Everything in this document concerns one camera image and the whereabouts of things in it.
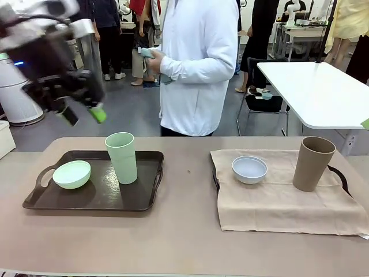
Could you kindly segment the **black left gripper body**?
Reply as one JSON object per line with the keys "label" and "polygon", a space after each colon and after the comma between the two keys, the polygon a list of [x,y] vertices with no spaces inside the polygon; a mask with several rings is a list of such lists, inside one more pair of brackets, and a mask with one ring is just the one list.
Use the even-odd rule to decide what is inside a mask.
{"label": "black left gripper body", "polygon": [[70,67],[73,53],[60,33],[46,34],[7,51],[27,79],[22,90],[44,110],[61,111],[57,101],[65,97],[87,108],[98,106],[104,91],[90,70]]}

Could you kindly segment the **person's left hand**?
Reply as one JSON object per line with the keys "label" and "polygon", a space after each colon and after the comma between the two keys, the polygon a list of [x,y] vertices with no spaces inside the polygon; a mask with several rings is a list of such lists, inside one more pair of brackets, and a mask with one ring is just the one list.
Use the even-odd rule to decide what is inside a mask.
{"label": "person's left hand", "polygon": [[148,58],[146,60],[147,67],[150,71],[152,71],[154,74],[160,74],[160,66],[161,62],[163,60],[163,57],[155,57],[155,58]]}

